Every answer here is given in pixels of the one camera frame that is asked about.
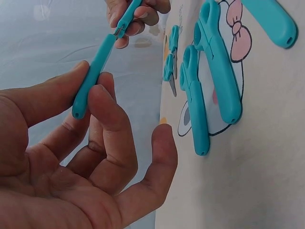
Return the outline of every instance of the cartoon character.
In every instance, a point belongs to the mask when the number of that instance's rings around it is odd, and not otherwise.
[[[231,4],[226,0],[218,3],[221,7],[219,31],[230,55],[236,82],[241,99],[244,94],[243,60],[248,56],[252,47],[252,37],[247,27],[242,24],[243,5],[241,0],[233,0]],[[216,136],[230,127],[220,115],[214,84],[204,52],[200,53],[199,80],[203,87],[210,136]],[[188,103],[186,102],[180,116],[178,135],[185,136],[191,129]]]

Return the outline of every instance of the blue scissors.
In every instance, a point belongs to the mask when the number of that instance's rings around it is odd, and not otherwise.
[[[204,156],[209,152],[210,138],[201,83],[198,79],[198,51],[186,47],[180,66],[180,88],[186,92],[195,152]]]
[[[173,66],[174,66],[174,56],[169,54],[165,61],[165,66],[163,70],[163,80],[170,83],[174,97],[177,96],[177,91],[175,87],[175,80],[173,78]]]
[[[204,51],[217,94],[220,114],[224,122],[236,123],[242,113],[242,104],[231,60],[218,31],[220,7],[215,0],[202,5],[194,29],[194,45]]]
[[[297,26],[276,0],[242,0],[242,4],[255,17],[274,44],[285,49],[294,45],[297,39]]]
[[[89,71],[86,78],[82,82],[72,107],[72,115],[76,119],[84,118],[87,111],[87,100],[89,90],[96,84],[101,71],[104,69],[105,64],[112,52],[114,43],[118,38],[122,38],[126,33],[128,25],[133,20],[135,10],[141,5],[142,0],[132,0],[130,6],[118,22],[118,26],[114,34],[108,34],[100,45],[95,57],[90,64]]]
[[[169,50],[173,55],[173,70],[174,70],[174,78],[177,79],[177,51],[178,51],[178,39],[179,39],[179,26],[174,25],[172,27],[172,33],[169,38]]]

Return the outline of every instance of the person's hand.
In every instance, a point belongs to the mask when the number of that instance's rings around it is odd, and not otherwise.
[[[163,204],[177,167],[172,129],[155,129],[152,164],[141,182],[122,192],[138,164],[110,73],[90,90],[83,120],[70,114],[28,147],[28,129],[71,106],[88,68],[81,62],[42,84],[0,91],[0,228],[122,229]],[[88,145],[60,166],[88,127]]]
[[[105,0],[107,3],[107,19],[111,28],[116,28],[132,0]],[[171,10],[170,0],[143,0],[142,6],[134,12],[134,21],[130,23],[126,35],[116,41],[115,47],[125,48],[129,43],[129,36],[135,36],[145,29],[145,24],[156,25],[159,21],[157,12],[166,14]]]

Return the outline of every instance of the metal blade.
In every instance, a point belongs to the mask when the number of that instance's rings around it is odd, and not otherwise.
[[[173,75],[171,75],[171,77],[170,77],[170,86],[172,88],[172,92],[173,92],[174,97],[176,97],[177,96],[177,92],[176,92],[175,80],[173,78]]]
[[[177,69],[177,51],[173,53],[173,75],[174,78],[177,79],[178,77],[178,69]]]

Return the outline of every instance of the child safety scissors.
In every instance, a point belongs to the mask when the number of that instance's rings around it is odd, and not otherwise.
[[[87,111],[87,100],[89,90],[96,84],[101,71],[111,54],[114,43],[118,38],[122,38],[126,33],[127,27],[133,20],[135,10],[141,5],[142,0],[132,0],[130,6],[118,22],[118,26],[114,34],[108,34],[100,45],[95,57],[90,65],[86,78],[82,82],[72,107],[72,115],[76,119],[84,118]]]
[[[231,60],[218,31],[219,17],[218,3],[206,0],[195,24],[194,46],[207,57],[223,121],[233,124],[240,119],[242,104]]]
[[[174,74],[173,66],[174,66],[174,56],[173,54],[168,54],[163,71],[163,80],[170,83],[173,95],[174,97],[176,97],[177,91],[175,87],[175,80],[173,78],[173,74]]]
[[[202,87],[198,79],[198,51],[193,45],[184,51],[180,67],[180,88],[186,92],[195,152],[204,156],[209,151],[210,138]]]

